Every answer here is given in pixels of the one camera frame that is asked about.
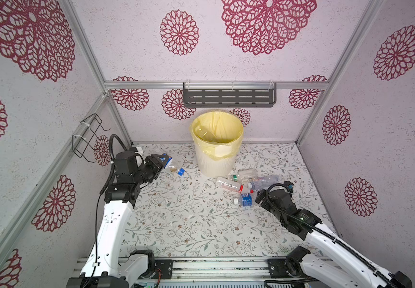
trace wire rack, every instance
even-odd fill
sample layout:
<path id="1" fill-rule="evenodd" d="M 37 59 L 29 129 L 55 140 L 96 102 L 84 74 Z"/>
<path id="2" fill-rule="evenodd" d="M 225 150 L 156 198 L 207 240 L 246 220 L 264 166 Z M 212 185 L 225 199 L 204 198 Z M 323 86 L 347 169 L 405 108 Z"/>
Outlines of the wire rack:
<path id="1" fill-rule="evenodd" d="M 93 126 L 94 125 L 94 123 L 97 123 L 98 125 L 97 125 L 97 127 L 95 128 L 95 129 L 92 129 L 91 128 L 91 126 Z M 80 124 L 84 124 L 84 125 L 87 125 L 87 130 L 82 134 L 82 135 L 78 135 L 78 134 L 74 134 L 74 135 L 72 135 L 72 151 L 73 151 L 73 153 L 75 153 L 76 154 L 76 156 L 78 156 L 79 158 L 84 158 L 84 159 L 86 159 L 86 161 L 88 161 L 88 162 L 90 162 L 90 163 L 95 163 L 96 161 L 90 161 L 90 160 L 88 160 L 87 158 L 86 158 L 86 155 L 84 155 L 84 153 L 86 152 L 86 150 L 87 150 L 87 148 L 88 147 L 90 147 L 92 150 L 94 150 L 94 147 L 92 147 L 92 145 L 90 144 L 90 142 L 94 139 L 94 137 L 95 137 L 95 139 L 98 139 L 99 137 L 97 136 L 97 130 L 99 129 L 99 128 L 101 128 L 103 131 L 109 131 L 109 130 L 111 130 L 111 128 L 110 129 L 105 129 L 105 128 L 103 128 L 103 126 L 102 126 L 102 119 L 100 118 L 100 116 L 99 115 L 97 115 L 96 113 L 94 113 L 94 114 L 91 114 L 91 115 L 89 115 L 89 116 L 87 116 L 86 118 L 84 118 L 81 122 L 80 122 Z M 88 140 L 88 139 L 86 139 L 85 137 L 84 137 L 84 135 L 87 133 L 87 131 L 92 131 L 92 134 L 93 135 L 91 135 L 91 137 L 90 137 L 90 139 Z M 84 143 L 86 143 L 86 146 L 84 147 L 84 149 L 82 150 L 82 151 L 80 151 L 80 150 L 78 150 L 78 146 L 82 143 L 82 142 L 84 142 Z"/>

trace mounting plate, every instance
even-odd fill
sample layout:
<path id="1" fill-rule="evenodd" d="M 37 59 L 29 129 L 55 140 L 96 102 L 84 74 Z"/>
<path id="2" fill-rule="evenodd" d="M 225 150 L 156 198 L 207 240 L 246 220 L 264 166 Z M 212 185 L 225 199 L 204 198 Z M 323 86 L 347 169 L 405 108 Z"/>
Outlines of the mounting plate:
<path id="1" fill-rule="evenodd" d="M 183 83 L 185 107 L 273 107 L 276 103 L 276 83 L 269 89 L 190 89 Z"/>
<path id="2" fill-rule="evenodd" d="M 155 264 L 155 270 L 156 269 L 160 269 L 162 274 L 161 274 L 161 279 L 171 279 L 172 278 L 172 263 L 174 261 L 172 260 L 155 260 L 154 264 Z M 158 271 L 156 271 L 156 273 L 154 273 L 150 278 L 148 279 L 158 279 L 159 277 L 159 273 Z"/>

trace black cable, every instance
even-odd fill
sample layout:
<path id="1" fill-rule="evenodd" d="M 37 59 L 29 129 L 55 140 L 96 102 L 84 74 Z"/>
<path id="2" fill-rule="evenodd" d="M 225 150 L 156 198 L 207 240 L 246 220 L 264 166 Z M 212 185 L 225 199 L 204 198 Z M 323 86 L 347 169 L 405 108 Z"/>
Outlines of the black cable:
<path id="1" fill-rule="evenodd" d="M 110 151 L 110 162 L 112 163 L 112 166 L 110 167 L 110 174 L 108 175 L 108 179 L 105 182 L 105 185 L 103 185 L 102 189 L 100 190 L 100 195 L 105 193 L 105 190 L 108 187 L 108 184 L 110 183 L 111 179 L 113 178 L 113 173 L 115 172 L 115 154 L 113 154 L 113 139 L 118 140 L 119 144 L 121 144 L 121 147 L 124 149 L 124 151 L 127 151 L 127 148 L 124 146 L 123 141 L 119 138 L 118 135 L 112 134 L 110 136 L 110 141 L 108 141 L 108 149 Z"/>
<path id="2" fill-rule="evenodd" d="M 278 208 L 278 206 L 276 206 L 270 199 L 270 197 L 268 196 L 268 194 L 270 193 L 271 189 L 276 187 L 276 186 L 282 186 L 282 187 L 286 187 L 284 184 L 281 183 L 276 183 L 273 184 L 272 186 L 270 186 L 265 194 L 265 199 L 268 202 L 268 204 L 275 209 L 276 211 L 280 212 L 281 214 L 286 215 L 287 217 L 291 218 L 292 220 L 302 223 L 304 226 L 315 230 L 318 233 L 323 234 L 324 236 L 326 236 L 327 238 L 331 239 L 332 242 L 339 244 L 340 246 L 342 246 L 345 250 L 347 250 L 348 252 L 350 252 L 354 257 L 356 257 L 358 260 L 360 260 L 364 265 L 367 266 L 367 268 L 369 268 L 371 271 L 374 272 L 375 275 L 379 276 L 382 280 L 384 280 L 388 285 L 391 286 L 391 288 L 397 288 L 396 285 L 394 285 L 384 274 L 382 274 L 380 271 L 377 270 L 377 268 L 375 268 L 371 263 L 369 263 L 369 261 L 367 261 L 362 255 L 360 255 L 359 253 L 357 253 L 356 251 L 354 251 L 353 249 L 351 249 L 348 245 L 346 245 L 345 243 L 343 243 L 342 241 L 340 241 L 339 239 L 336 239 L 334 236 L 332 236 L 331 234 L 327 233 L 326 231 L 321 230 L 318 227 L 315 227 L 311 224 L 308 224 L 307 222 L 305 222 L 304 220 L 301 220 L 300 218 L 288 213 L 287 211 L 284 211 L 280 208 Z"/>
<path id="3" fill-rule="evenodd" d="M 319 281 L 316 278 L 313 277 L 308 277 L 305 279 L 295 279 L 295 280 L 265 280 L 264 281 L 264 286 L 266 288 L 273 288 L 272 286 L 268 285 L 268 283 L 272 283 L 272 284 L 298 284 L 298 283 L 307 283 L 307 282 L 314 282 L 314 281 Z"/>
<path id="4" fill-rule="evenodd" d="M 142 190 L 143 188 L 147 187 L 148 185 L 150 185 L 150 183 L 148 183 L 147 185 L 141 187 L 140 190 Z"/>
<path id="5" fill-rule="evenodd" d="M 100 203 L 100 197 L 102 196 L 102 194 L 99 194 L 99 199 L 97 199 L 97 205 L 95 206 L 95 262 L 97 263 L 97 214 L 99 212 L 99 203 Z M 84 284 L 84 286 L 82 288 L 85 288 L 89 282 L 91 281 L 92 277 L 94 277 L 94 273 L 95 273 L 95 267 L 92 270 L 92 275 L 89 277 L 89 279 L 87 280 L 86 284 Z"/>

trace plastic bottle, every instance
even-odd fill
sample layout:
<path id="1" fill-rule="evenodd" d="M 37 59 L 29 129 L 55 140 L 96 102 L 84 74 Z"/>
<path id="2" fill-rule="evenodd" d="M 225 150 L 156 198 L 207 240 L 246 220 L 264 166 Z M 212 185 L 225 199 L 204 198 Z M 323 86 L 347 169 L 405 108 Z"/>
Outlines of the plastic bottle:
<path id="1" fill-rule="evenodd" d="M 245 186 L 249 189 L 253 189 L 255 191 L 259 191 L 261 189 L 267 189 L 271 185 L 279 183 L 279 176 L 277 175 L 269 175 L 263 176 L 254 179 L 253 181 L 247 183 Z"/>
<path id="2" fill-rule="evenodd" d="M 244 186 L 242 186 L 238 182 L 231 181 L 223 177 L 217 178 L 216 185 L 217 187 L 222 187 L 223 189 L 227 189 L 232 192 L 238 192 L 238 193 L 243 193 L 243 194 L 249 194 L 249 193 L 254 192 L 251 189 L 246 189 Z"/>
<path id="3" fill-rule="evenodd" d="M 233 204 L 239 207 L 248 207 L 255 204 L 256 193 L 239 194 L 238 197 L 233 198 Z"/>
<path id="4" fill-rule="evenodd" d="M 239 183 L 248 182 L 249 179 L 257 178 L 259 175 L 255 169 L 238 171 L 236 174 L 228 175 L 227 179 Z"/>
<path id="5" fill-rule="evenodd" d="M 159 149 L 153 149 L 151 154 L 167 155 Z M 167 161 L 166 165 L 164 166 L 164 171 L 182 176 L 185 173 L 185 169 L 181 167 L 182 164 L 182 161 L 179 159 L 175 159 L 169 156 L 169 161 Z"/>

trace aluminum rail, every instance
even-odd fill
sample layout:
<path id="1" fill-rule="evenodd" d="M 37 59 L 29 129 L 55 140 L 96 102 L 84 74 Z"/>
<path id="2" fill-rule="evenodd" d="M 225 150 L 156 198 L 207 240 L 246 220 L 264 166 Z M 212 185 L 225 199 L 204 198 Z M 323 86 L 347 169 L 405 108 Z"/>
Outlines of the aluminum rail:
<path id="1" fill-rule="evenodd" d="M 271 279 L 268 269 L 268 259 L 285 257 L 156 257 L 156 260 L 173 260 L 172 278 L 162 282 L 215 282 L 215 281 L 263 281 Z M 328 257 L 318 257 L 320 260 L 337 266 Z M 123 264 L 128 258 L 118 259 Z M 87 258 L 79 258 L 71 277 L 79 277 Z M 157 280 L 138 280 L 137 282 L 156 282 Z"/>
<path id="2" fill-rule="evenodd" d="M 107 89 L 270 89 L 274 81 L 105 81 Z M 277 89 L 326 89 L 329 82 L 278 81 Z"/>

